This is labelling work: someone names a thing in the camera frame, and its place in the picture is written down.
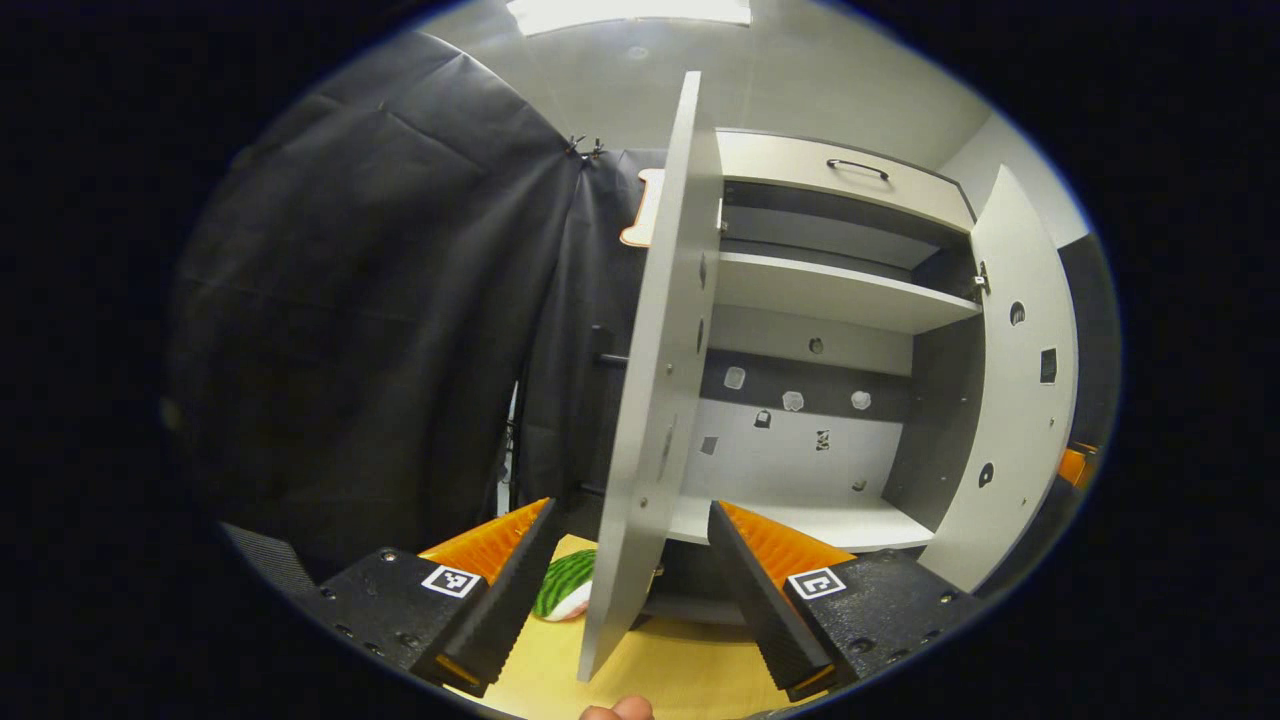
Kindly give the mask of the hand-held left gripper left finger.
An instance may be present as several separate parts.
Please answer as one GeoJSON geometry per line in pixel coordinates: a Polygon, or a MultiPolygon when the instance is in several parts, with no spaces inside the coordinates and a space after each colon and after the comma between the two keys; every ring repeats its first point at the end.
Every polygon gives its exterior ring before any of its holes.
{"type": "Polygon", "coordinates": [[[375,660],[484,697],[535,605],[561,541],[553,498],[428,551],[385,547],[317,587],[317,620],[375,660]]]}

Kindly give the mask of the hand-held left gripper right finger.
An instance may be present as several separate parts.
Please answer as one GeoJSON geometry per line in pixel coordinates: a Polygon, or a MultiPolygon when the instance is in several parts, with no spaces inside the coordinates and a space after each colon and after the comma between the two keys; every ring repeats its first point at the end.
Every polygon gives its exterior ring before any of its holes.
{"type": "Polygon", "coordinates": [[[791,701],[859,685],[963,629],[980,601],[897,550],[850,553],[713,501],[708,543],[791,701]]]}

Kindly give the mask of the watermelon pattern coaster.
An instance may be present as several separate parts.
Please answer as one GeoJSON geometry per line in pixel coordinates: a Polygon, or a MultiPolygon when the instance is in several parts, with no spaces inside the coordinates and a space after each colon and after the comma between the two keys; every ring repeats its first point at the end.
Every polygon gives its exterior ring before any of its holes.
{"type": "Polygon", "coordinates": [[[550,562],[531,615],[545,623],[562,623],[582,615],[593,591],[595,550],[580,550],[550,562]]]}

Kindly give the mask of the white cabinet door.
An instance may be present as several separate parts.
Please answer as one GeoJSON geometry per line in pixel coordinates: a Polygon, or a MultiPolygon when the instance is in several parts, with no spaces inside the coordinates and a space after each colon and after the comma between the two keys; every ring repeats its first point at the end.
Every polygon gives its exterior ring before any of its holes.
{"type": "Polygon", "coordinates": [[[1057,475],[1078,388],[1068,278],[1039,213],[1001,165],[972,232],[986,269],[983,392],[954,501],[919,561],[979,589],[1027,533],[1057,475]]]}
{"type": "Polygon", "coordinates": [[[646,602],[692,442],[716,301],[724,177],[704,76],[684,77],[625,368],[577,679],[605,665],[646,602]]]}

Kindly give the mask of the white and grey cabinet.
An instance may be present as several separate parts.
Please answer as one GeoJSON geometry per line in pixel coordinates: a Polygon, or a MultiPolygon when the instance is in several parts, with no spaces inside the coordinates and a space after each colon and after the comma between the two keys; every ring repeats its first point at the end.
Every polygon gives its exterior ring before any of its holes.
{"type": "MultiPolygon", "coordinates": [[[[869,225],[938,245],[911,270],[728,237],[722,252],[865,272],[982,306],[969,233],[869,202],[724,178],[724,209],[869,225]]],[[[983,392],[982,314],[923,334],[716,301],[680,497],[782,506],[882,498],[936,532],[956,493],[983,392]]],[[[668,539],[644,618],[739,625],[708,544],[668,539]]]]}

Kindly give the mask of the white cabinet bottom board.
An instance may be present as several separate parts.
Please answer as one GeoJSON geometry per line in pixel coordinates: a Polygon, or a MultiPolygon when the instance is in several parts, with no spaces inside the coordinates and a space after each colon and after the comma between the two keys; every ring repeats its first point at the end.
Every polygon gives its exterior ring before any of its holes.
{"type": "MultiPolygon", "coordinates": [[[[740,506],[850,553],[925,546],[934,537],[934,532],[882,498],[847,507],[792,507],[762,502],[741,502],[740,506]]],[[[707,544],[709,511],[708,498],[680,497],[667,537],[707,544]]]]}

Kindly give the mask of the white cabinet shelf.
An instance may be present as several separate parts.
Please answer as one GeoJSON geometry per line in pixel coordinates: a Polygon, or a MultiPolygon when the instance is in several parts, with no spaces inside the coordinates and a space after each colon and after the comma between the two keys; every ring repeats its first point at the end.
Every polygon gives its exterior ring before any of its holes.
{"type": "Polygon", "coordinates": [[[719,255],[716,301],[910,336],[982,314],[978,304],[908,282],[744,252],[719,255]]]}
{"type": "Polygon", "coordinates": [[[756,208],[726,208],[728,237],[911,270],[941,247],[869,225],[756,208]]]}

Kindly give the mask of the white cabinet drawer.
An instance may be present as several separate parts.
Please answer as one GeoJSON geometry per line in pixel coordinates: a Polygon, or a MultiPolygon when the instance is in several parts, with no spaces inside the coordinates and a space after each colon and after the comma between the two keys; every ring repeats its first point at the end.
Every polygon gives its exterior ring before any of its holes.
{"type": "Polygon", "coordinates": [[[963,233],[977,223],[960,183],[909,161],[817,138],[736,128],[716,133],[727,181],[852,199],[963,233]]]}

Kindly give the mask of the dark ribbed object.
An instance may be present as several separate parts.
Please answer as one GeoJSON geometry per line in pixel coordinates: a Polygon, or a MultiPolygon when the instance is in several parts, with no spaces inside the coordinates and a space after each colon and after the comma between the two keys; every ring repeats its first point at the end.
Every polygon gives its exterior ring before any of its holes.
{"type": "Polygon", "coordinates": [[[317,584],[289,543],[229,523],[221,523],[220,527],[244,561],[287,598],[298,600],[319,592],[317,584]]]}

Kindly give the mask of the black backdrop cloth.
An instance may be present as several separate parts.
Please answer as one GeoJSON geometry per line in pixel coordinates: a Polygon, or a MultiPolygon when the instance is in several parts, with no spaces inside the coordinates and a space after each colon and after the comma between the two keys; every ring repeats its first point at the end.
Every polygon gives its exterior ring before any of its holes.
{"type": "Polygon", "coordinates": [[[175,277],[180,470],[212,515],[321,580],[494,509],[600,509],[645,252],[621,242],[663,149],[581,158],[476,59],[410,31],[232,163],[175,277]]]}

